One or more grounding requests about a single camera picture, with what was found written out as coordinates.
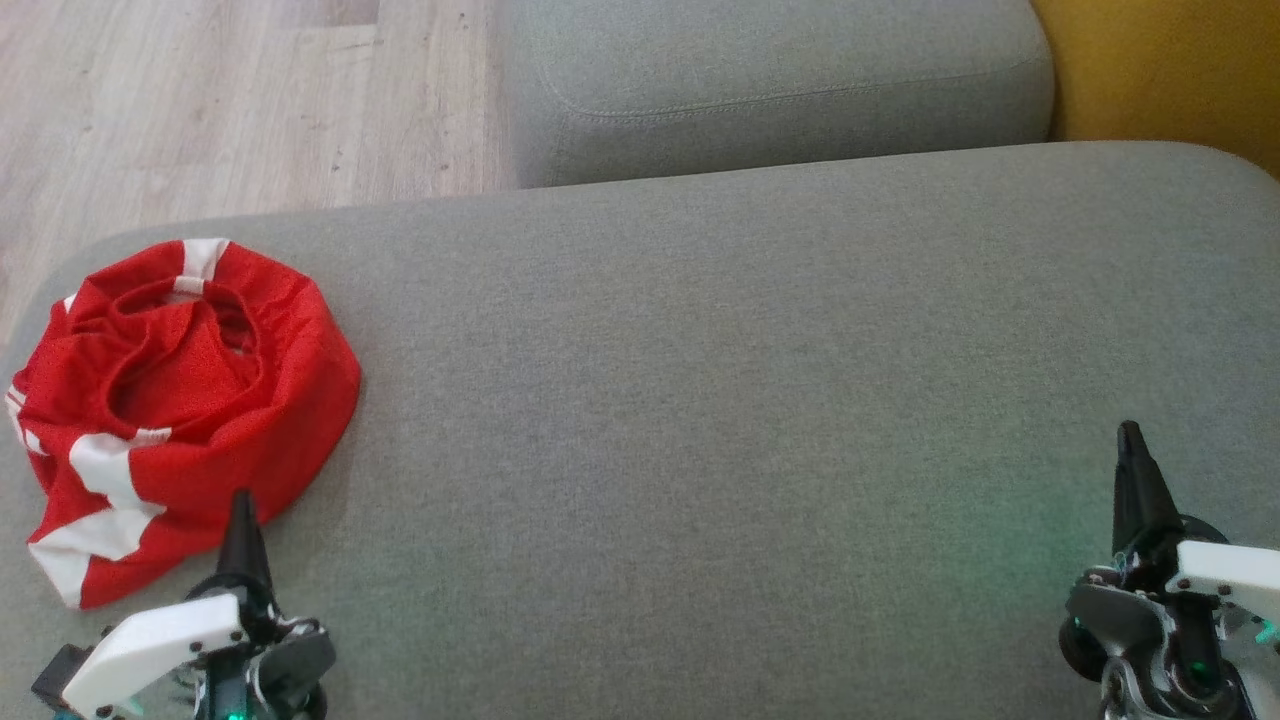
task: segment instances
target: cushion seam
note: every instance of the cushion seam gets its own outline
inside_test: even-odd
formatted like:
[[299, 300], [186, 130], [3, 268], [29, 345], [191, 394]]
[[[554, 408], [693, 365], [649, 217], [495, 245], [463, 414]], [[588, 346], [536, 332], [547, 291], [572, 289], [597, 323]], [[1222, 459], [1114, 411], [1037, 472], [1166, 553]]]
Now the cushion seam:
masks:
[[954, 76], [934, 76], [934, 77], [918, 77], [904, 81], [893, 81], [886, 83], [876, 85], [832, 85], [826, 87], [818, 87], [814, 90], [794, 91], [794, 92], [771, 92], [760, 95], [746, 95], [741, 97], [731, 97], [728, 100], [717, 100], [713, 102], [691, 102], [686, 105], [669, 105], [666, 108], [654, 108], [649, 110], [588, 110], [586, 108], [580, 108], [570, 102], [564, 95], [561, 94], [559, 88], [547, 77], [544, 73], [545, 65], [540, 59], [538, 49], [534, 49], [534, 67], [538, 74], [539, 82], [545, 87], [557, 102], [566, 110], [581, 115], [584, 118], [595, 119], [596, 122], [607, 122], [609, 119], [627, 120], [627, 119], [643, 119], [653, 117], [681, 117], [681, 115], [698, 115], [705, 113], [723, 113], [727, 110], [733, 110], [739, 108], [748, 108], [753, 105], [769, 105], [769, 104], [787, 104], [795, 102], [797, 100], [814, 97], [819, 95], [855, 95], [861, 92], [873, 92], [877, 90], [892, 90], [896, 87], [905, 87], [910, 85], [929, 83], [929, 82], [946, 82], [946, 81], [965, 81], [973, 78], [989, 77], [995, 74], [1007, 73], [1016, 70], [1018, 68], [1032, 64], [1032, 63], [1044, 63], [1047, 58], [1033, 56], [1018, 60], [1011, 65], [1005, 65], [1000, 68], [992, 68], [986, 70], [978, 70], [973, 73], [960, 73]]

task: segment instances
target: gray sofa seat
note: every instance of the gray sofa seat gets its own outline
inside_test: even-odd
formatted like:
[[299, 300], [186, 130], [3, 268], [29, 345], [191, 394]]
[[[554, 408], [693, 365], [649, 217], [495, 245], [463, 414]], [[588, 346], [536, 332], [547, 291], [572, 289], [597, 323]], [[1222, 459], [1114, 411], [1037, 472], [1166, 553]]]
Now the gray sofa seat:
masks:
[[[1056, 629], [1107, 557], [1121, 419], [1187, 511], [1280, 544], [1277, 228], [1265, 173], [1164, 143], [209, 220], [77, 258], [3, 370], [160, 240], [319, 282], [365, 387], [266, 539], [333, 630], [337, 719], [1079, 720]], [[0, 707], [33, 717], [63, 642], [214, 560], [61, 609], [0, 447]]]
[[525, 187], [1036, 142], [1052, 64], [1027, 0], [516, 0]]

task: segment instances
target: wooden floor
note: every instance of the wooden floor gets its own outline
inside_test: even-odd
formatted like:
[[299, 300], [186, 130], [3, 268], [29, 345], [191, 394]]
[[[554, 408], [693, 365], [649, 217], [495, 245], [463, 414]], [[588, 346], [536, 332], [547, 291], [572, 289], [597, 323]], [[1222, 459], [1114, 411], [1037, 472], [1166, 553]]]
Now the wooden floor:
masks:
[[511, 187], [499, 3], [0, 0], [0, 347], [111, 233]]

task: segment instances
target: yellow cushion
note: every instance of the yellow cushion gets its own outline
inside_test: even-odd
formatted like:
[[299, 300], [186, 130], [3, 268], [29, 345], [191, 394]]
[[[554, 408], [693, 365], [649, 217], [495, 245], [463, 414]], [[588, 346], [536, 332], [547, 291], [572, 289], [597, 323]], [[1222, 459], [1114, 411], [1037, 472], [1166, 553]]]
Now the yellow cushion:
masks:
[[1280, 178], [1280, 0], [1032, 0], [1057, 140], [1176, 140]]

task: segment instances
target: red and white fabric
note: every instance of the red and white fabric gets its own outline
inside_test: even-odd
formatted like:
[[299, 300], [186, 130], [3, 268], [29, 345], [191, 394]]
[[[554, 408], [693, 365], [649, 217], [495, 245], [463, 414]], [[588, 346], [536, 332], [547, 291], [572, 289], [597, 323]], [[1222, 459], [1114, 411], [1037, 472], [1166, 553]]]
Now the red and white fabric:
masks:
[[156, 245], [54, 304], [5, 393], [49, 497], [29, 550], [88, 609], [219, 544], [234, 491], [266, 523], [311, 483], [360, 365], [306, 275], [223, 238]]

